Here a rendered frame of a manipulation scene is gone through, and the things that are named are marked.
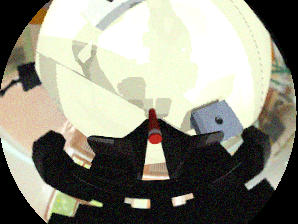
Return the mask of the red peg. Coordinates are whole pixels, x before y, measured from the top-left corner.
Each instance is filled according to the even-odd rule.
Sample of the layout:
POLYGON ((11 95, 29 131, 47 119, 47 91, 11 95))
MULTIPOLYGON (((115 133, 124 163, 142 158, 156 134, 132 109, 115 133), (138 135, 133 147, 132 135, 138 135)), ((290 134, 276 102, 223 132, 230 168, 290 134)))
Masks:
POLYGON ((161 139, 160 124, 158 124, 156 109, 149 109, 149 143, 158 144, 161 139))

